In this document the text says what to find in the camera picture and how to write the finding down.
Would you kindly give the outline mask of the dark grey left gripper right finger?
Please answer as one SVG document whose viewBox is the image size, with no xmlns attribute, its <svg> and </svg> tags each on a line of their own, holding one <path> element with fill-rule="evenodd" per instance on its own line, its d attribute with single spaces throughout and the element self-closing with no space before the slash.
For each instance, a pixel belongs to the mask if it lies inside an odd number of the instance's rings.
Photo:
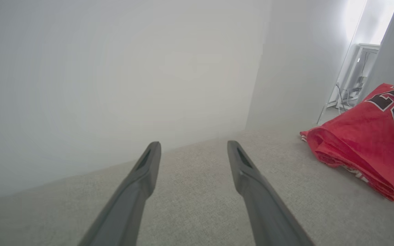
<svg viewBox="0 0 394 246">
<path fill-rule="evenodd" d="M 314 246 L 239 142 L 229 140 L 227 151 L 234 185 L 244 199 L 256 246 Z"/>
</svg>

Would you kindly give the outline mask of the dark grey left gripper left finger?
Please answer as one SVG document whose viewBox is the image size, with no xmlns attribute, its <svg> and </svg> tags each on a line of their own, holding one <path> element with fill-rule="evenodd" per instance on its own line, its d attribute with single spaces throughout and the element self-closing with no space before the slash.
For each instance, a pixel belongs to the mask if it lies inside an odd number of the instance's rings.
<svg viewBox="0 0 394 246">
<path fill-rule="evenodd" d="M 161 144 L 151 142 L 78 246 L 136 246 L 144 206 L 156 186 L 160 160 Z"/>
</svg>

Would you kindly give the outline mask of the red basketball jersey white trim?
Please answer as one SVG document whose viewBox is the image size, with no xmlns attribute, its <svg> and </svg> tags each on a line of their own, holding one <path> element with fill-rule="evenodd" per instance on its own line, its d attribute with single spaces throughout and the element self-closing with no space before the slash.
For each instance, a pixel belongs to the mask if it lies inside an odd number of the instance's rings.
<svg viewBox="0 0 394 246">
<path fill-rule="evenodd" d="M 300 136 L 318 161 L 344 167 L 394 201 L 394 85 L 379 85 L 363 102 Z"/>
</svg>

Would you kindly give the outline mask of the white desk frame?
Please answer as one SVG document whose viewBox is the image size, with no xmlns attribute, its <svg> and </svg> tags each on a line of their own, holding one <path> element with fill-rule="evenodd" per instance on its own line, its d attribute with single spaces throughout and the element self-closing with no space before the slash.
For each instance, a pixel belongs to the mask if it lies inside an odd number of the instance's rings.
<svg viewBox="0 0 394 246">
<path fill-rule="evenodd" d="M 326 108 L 346 111 L 358 104 L 380 49 L 376 44 L 356 44 L 347 55 Z"/>
</svg>

